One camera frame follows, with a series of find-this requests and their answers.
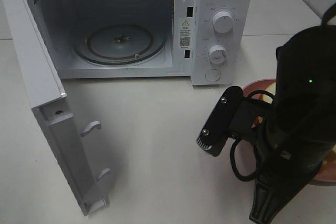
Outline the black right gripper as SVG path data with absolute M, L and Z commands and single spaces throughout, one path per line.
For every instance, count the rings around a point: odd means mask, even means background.
M 249 219 L 271 223 L 323 167 L 335 146 L 335 119 L 264 120 L 253 127 L 259 174 Z

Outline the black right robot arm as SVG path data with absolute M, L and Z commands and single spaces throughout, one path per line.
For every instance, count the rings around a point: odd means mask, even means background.
M 250 220 L 271 223 L 335 146 L 335 6 L 276 50 L 276 91 L 259 125 Z

